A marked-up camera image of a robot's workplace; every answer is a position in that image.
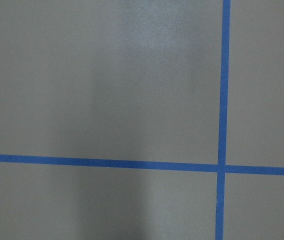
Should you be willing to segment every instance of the blue line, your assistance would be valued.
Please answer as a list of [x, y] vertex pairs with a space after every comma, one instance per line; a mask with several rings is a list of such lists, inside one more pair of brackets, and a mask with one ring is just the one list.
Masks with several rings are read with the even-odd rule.
[[225, 171], [231, 174], [263, 174], [284, 176], [284, 167], [227, 165], [225, 166]]
[[178, 163], [178, 162], [160, 162], [160, 161], [131, 161], [131, 160], [88, 159], [88, 158], [49, 157], [49, 156], [21, 156], [21, 155], [0, 154], [0, 162], [125, 168], [125, 169], [174, 170], [174, 171], [210, 172], [210, 173], [217, 172], [217, 165], [215, 164]]
[[228, 120], [228, 81], [229, 81], [229, 45], [230, 45], [230, 8], [231, 0], [223, 1], [220, 112], [218, 129], [218, 171], [216, 184], [215, 240], [223, 240], [224, 199], [226, 179], [227, 120]]

